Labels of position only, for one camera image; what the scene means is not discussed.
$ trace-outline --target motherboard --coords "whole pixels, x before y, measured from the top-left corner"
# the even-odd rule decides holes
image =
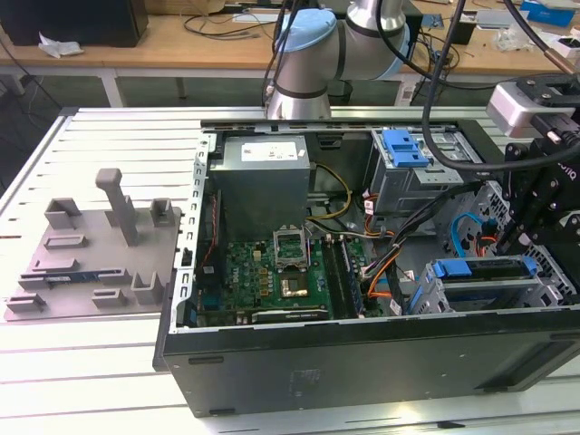
[[[210,324],[215,317],[227,324],[287,321],[290,315],[344,318],[345,305],[351,313],[362,308],[356,276],[366,263],[358,239],[306,238],[304,245],[299,237],[230,242],[223,288],[205,290],[198,313]]]

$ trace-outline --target wooden table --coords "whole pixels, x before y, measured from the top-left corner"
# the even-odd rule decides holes
[[[495,0],[481,0],[483,5],[499,8],[502,4]],[[451,17],[455,5],[439,5],[422,1],[415,2],[424,14],[442,14]],[[469,8],[480,9],[470,4]],[[226,23],[208,24],[206,32],[225,32],[248,24]],[[272,34],[272,24],[264,30]],[[561,34],[562,28],[546,28]],[[35,46],[13,46],[5,34],[5,41],[11,53],[35,75],[80,75],[100,77],[111,107],[124,106],[124,99],[117,85],[117,77],[222,77],[261,78],[271,56],[271,40],[260,29],[255,29],[256,38],[242,41],[217,41],[186,32],[182,19],[175,15],[152,15],[147,32],[135,48],[113,48],[84,46],[85,53],[54,59]],[[431,32],[445,37],[447,30],[433,29]],[[460,61],[451,75],[454,82],[497,82],[522,74],[555,72],[556,68],[544,58],[541,52],[501,53],[492,42],[495,31],[476,30],[469,45],[457,48]],[[426,51],[419,47],[413,60],[427,68]],[[19,82],[11,76],[22,73],[4,51],[0,51],[0,74],[4,82],[12,83],[14,90],[22,92]],[[415,85],[421,77],[407,67],[392,78],[400,81],[397,104],[408,104]],[[178,89],[184,94],[183,81],[178,81]]]

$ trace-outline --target workbench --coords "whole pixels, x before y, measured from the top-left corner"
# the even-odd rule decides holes
[[[333,117],[418,121],[421,108],[334,108]],[[59,116],[0,198],[0,296],[15,289],[46,227],[51,198],[73,197],[81,210],[106,209],[95,174],[117,167],[135,208],[153,198],[183,207],[194,164],[191,138],[201,120],[225,118],[262,119],[263,112],[84,109]],[[482,108],[437,108],[432,119],[474,119],[500,148],[508,143]],[[159,318],[0,322],[0,433],[439,433],[438,423],[453,421],[466,425],[453,430],[457,435],[533,435],[580,427],[580,358],[520,393],[196,420],[173,377],[151,367]]]
[[[503,7],[495,0],[482,0],[494,8]],[[455,5],[439,5],[417,1],[414,3],[424,14],[452,16]],[[480,9],[468,1],[466,9]],[[444,21],[446,29],[450,20]],[[208,23],[205,32],[225,32],[249,24]],[[540,24],[543,29],[566,34],[567,29]],[[268,34],[274,25],[265,26]],[[183,78],[263,78],[272,51],[272,41],[260,29],[252,31],[257,37],[241,41],[217,41],[188,33],[183,28],[183,19],[176,15],[150,15],[147,32],[135,48],[113,48],[84,46],[85,53],[54,59],[36,46],[13,46],[4,33],[0,38],[30,74],[60,76],[96,76],[102,81],[111,107],[124,107],[125,101],[117,83],[118,77],[172,77],[178,78],[180,97],[186,95]],[[444,38],[447,30],[432,30]],[[501,53],[492,42],[495,31],[475,30],[469,45],[458,45],[460,62],[451,74],[453,82],[491,83],[518,75],[555,73],[557,69],[537,48],[533,52],[520,51]],[[413,60],[423,69],[429,64],[424,47],[415,50]],[[24,91],[15,76],[22,74],[8,55],[0,49],[0,78],[17,94]],[[391,78],[401,82],[396,105],[409,105],[415,85],[421,77],[404,66],[399,74]]]

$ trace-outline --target green motherboard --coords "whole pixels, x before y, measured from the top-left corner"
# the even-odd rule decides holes
[[[323,309],[333,318],[328,279],[324,268],[323,243],[311,239],[309,267],[276,268],[275,246],[266,242],[234,242],[227,246],[226,291],[221,305],[225,310]],[[346,243],[353,269],[358,273],[366,264],[363,245],[358,239]],[[300,256],[299,240],[285,241],[279,257]]]

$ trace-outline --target gray peg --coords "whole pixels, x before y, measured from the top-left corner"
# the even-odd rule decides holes
[[[121,171],[114,169],[100,169],[97,174],[95,183],[97,188],[104,190],[107,198],[111,203],[112,213],[121,228],[121,232],[125,237],[127,246],[137,246],[137,227],[135,222],[135,213],[127,203],[127,199],[123,196],[121,190]]]

